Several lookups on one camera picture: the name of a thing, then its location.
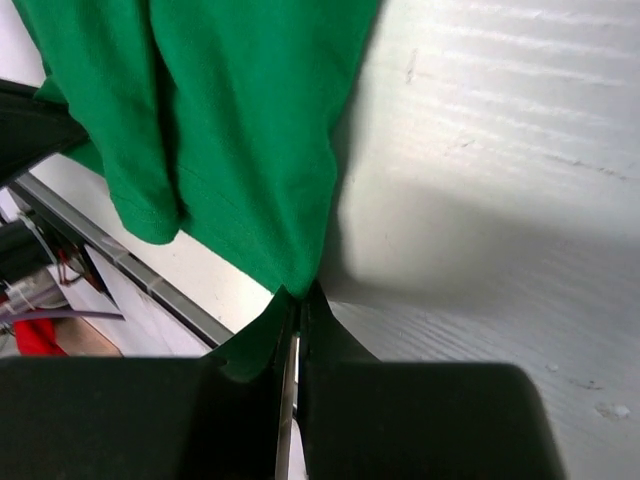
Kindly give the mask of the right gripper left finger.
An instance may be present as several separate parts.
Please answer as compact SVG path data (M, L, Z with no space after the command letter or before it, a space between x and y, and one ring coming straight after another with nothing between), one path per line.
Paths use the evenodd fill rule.
M274 349L271 360L271 371L281 372L285 369L291 341L295 337L295 301L288 299L274 310L271 318L274 328Z

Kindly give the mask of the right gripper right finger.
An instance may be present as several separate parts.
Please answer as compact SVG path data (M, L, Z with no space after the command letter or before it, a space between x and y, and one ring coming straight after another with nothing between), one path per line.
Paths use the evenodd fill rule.
M377 372L383 363L336 318L321 287L312 287L302 301L302 373Z

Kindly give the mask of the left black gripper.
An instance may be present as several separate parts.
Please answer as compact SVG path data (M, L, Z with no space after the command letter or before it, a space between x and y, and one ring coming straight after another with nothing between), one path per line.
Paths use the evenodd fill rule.
M35 87L1 80L1 187L89 135L66 106L36 99Z

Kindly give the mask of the green t shirt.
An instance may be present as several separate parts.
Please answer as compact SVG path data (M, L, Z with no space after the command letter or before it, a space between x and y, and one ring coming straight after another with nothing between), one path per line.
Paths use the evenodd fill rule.
M177 254L198 306L237 332L305 294L376 1L18 1L37 96L88 141L36 177L93 221Z

